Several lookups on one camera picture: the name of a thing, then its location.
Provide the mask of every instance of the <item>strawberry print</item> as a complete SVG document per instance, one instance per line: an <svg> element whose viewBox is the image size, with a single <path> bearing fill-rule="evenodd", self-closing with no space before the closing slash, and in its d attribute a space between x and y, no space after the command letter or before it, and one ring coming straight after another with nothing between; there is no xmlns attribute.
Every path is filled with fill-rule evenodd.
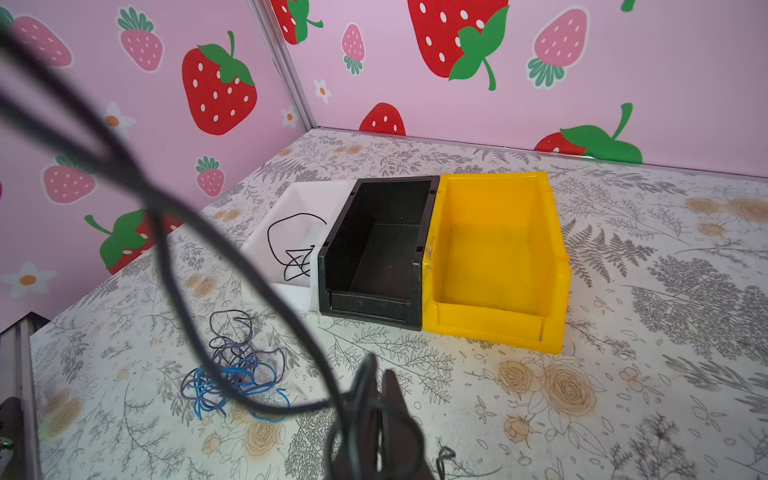
<svg viewBox="0 0 768 480"><path fill-rule="evenodd" d="M208 197L217 197L224 186L224 172L219 170L219 162L213 157L197 160L197 186Z"/></svg>
<svg viewBox="0 0 768 480"><path fill-rule="evenodd" d="M488 56L504 40L508 0L458 0L450 5L408 0L408 7L419 50L432 73L449 80L466 79L484 65L488 89L496 89Z"/></svg>
<svg viewBox="0 0 768 480"><path fill-rule="evenodd" d="M275 11L277 23L283 31L283 38L291 45L298 45L306 40L309 33L307 24L322 28L323 21L313 22L310 16L310 0L270 0Z"/></svg>
<svg viewBox="0 0 768 480"><path fill-rule="evenodd" d="M85 221L88 225L109 236L101 244L99 254L104 261L104 266L112 275L115 275L154 245L154 238L149 227L149 216L144 210L136 210L121 215L114 222L112 231L99 225L93 215L86 215ZM165 217L163 224L165 233L170 233L181 225L181 221L173 217Z"/></svg>
<svg viewBox="0 0 768 480"><path fill-rule="evenodd" d="M256 87L245 64L235 55L231 31L230 53L216 44L189 50L181 63L181 79L194 123L204 132L223 135L256 106Z"/></svg>
<svg viewBox="0 0 768 480"><path fill-rule="evenodd" d="M125 53L142 70L156 71L163 60L163 42L152 33L154 23L143 12L137 14L135 8L129 7L127 12L120 9L118 25L124 30L120 34L120 43Z"/></svg>
<svg viewBox="0 0 768 480"><path fill-rule="evenodd" d="M344 50L344 63L352 75L362 73L362 61L366 57L366 46L362 43L362 33L356 23L350 23L341 37L341 49Z"/></svg>
<svg viewBox="0 0 768 480"><path fill-rule="evenodd" d="M397 108L390 104L376 105L360 124L360 131L369 131L374 134L406 135L406 126L402 124L402 117Z"/></svg>
<svg viewBox="0 0 768 480"><path fill-rule="evenodd" d="M30 15L13 18L11 11L0 7L0 28L7 28L38 60L49 67L71 67L72 52L43 22Z"/></svg>
<svg viewBox="0 0 768 480"><path fill-rule="evenodd" d="M538 34L535 58L528 62L528 78L536 88L550 88L565 78L565 69L581 58L587 44L587 11L571 8Z"/></svg>
<svg viewBox="0 0 768 480"><path fill-rule="evenodd" d="M42 181L48 198L57 204L72 204L89 195L96 188L93 170L86 167L74 155L54 157L57 165L43 171Z"/></svg>
<svg viewBox="0 0 768 480"><path fill-rule="evenodd" d="M534 150L570 155L589 155L601 160L624 161L632 164L643 163L643 154L633 144L616 138L627 126L632 115L632 104L621 105L621 120L613 136L594 125L561 129L558 133L541 139Z"/></svg>

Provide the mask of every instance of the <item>strawberry stem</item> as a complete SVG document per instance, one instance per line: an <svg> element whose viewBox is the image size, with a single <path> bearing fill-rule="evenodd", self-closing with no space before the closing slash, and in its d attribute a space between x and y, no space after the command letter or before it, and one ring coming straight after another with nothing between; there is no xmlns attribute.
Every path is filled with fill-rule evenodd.
<svg viewBox="0 0 768 480"><path fill-rule="evenodd" d="M230 57L235 58L235 34L231 30L227 30L227 35L230 36Z"/></svg>
<svg viewBox="0 0 768 480"><path fill-rule="evenodd" d="M94 216L93 215L86 215L85 216L85 221L88 223L88 225L92 226L96 230L98 230L98 231L100 231L102 233L106 233L110 237L112 236L112 232L111 231L107 230L106 228L104 228L101 225L99 225L98 223L96 223L96 220L94 220Z"/></svg>
<svg viewBox="0 0 768 480"><path fill-rule="evenodd" d="M494 91L496 89L496 77L493 75L493 70L491 70L491 65L488 63L488 60L483 58L482 62L485 65L485 70L488 70L488 79L490 81L488 90Z"/></svg>
<svg viewBox="0 0 768 480"><path fill-rule="evenodd" d="M627 126L627 122L629 121L630 115L632 115L632 104L622 104L621 105L621 121L619 122L619 126L616 129L616 133L614 133L614 136L611 137L611 140L616 140L616 137L618 137L621 131L624 129L624 127Z"/></svg>

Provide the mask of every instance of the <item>red strawberry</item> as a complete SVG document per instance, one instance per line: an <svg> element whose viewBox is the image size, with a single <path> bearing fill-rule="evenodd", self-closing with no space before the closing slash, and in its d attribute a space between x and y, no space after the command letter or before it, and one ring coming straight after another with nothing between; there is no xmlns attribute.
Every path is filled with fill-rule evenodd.
<svg viewBox="0 0 768 480"><path fill-rule="evenodd" d="M411 22L422 58L432 73L453 80L470 78L484 64L496 79L486 58L504 40L509 0L439 2L408 0Z"/></svg>
<svg viewBox="0 0 768 480"><path fill-rule="evenodd" d="M181 79L194 123L212 135L226 134L256 106L256 87L245 64L235 59L235 36L231 31L231 53L216 44L198 45L181 63Z"/></svg>
<svg viewBox="0 0 768 480"><path fill-rule="evenodd" d="M581 125L563 128L558 133L547 135L536 145L534 150L556 152L570 155L590 155L602 160L625 161L633 164L643 163L640 149L625 141L616 140L632 115L632 104L621 105L621 120L609 136L602 128L594 125Z"/></svg>
<svg viewBox="0 0 768 480"><path fill-rule="evenodd" d="M313 22L307 20L310 15L310 0L270 0L272 9L275 11L277 23L280 24L280 30L283 31L283 38L291 45L298 45L306 40L310 24L317 28L323 27L323 21Z"/></svg>
<svg viewBox="0 0 768 480"><path fill-rule="evenodd" d="M120 216L114 221L112 231L96 223L93 215L86 215L85 221L96 230L109 235L109 238L101 244L99 253L104 265L112 275L115 275L154 245L154 238L149 227L149 216L144 210L136 210ZM165 217L165 233L176 230L181 223L180 220L173 217Z"/></svg>
<svg viewBox="0 0 768 480"><path fill-rule="evenodd" d="M390 104L378 104L360 124L360 131L369 131L374 134L406 135L406 126L402 124L402 117L397 108Z"/></svg>

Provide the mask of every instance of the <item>pink wallpaper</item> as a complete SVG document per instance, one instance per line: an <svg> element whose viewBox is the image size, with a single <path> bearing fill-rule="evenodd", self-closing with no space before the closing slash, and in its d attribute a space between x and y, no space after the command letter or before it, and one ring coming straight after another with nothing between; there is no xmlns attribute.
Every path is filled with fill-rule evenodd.
<svg viewBox="0 0 768 480"><path fill-rule="evenodd" d="M287 118L290 97L245 0L87 0L77 8L6 0L0 7L0 23L88 94L147 174L196 208L303 133ZM3 88L73 130L28 80L7 65L0 71ZM122 250L144 243L144 227L141 214L130 215L139 203L77 169L77 159L33 145L3 123L0 144L3 330L31 310L51 318L93 290L109 277L107 262L119 270L127 262Z"/></svg>
<svg viewBox="0 0 768 480"><path fill-rule="evenodd" d="M356 130L384 103L388 133L768 176L768 3L519 0L491 26L507 4L310 0L323 26L289 50L318 123Z"/></svg>

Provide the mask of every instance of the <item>black plastic bin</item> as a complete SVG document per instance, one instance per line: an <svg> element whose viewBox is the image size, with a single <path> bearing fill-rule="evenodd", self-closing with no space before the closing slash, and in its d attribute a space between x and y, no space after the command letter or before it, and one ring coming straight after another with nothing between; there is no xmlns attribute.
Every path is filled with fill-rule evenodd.
<svg viewBox="0 0 768 480"><path fill-rule="evenodd" d="M422 258L439 181L357 181L317 257L321 313L422 328Z"/></svg>

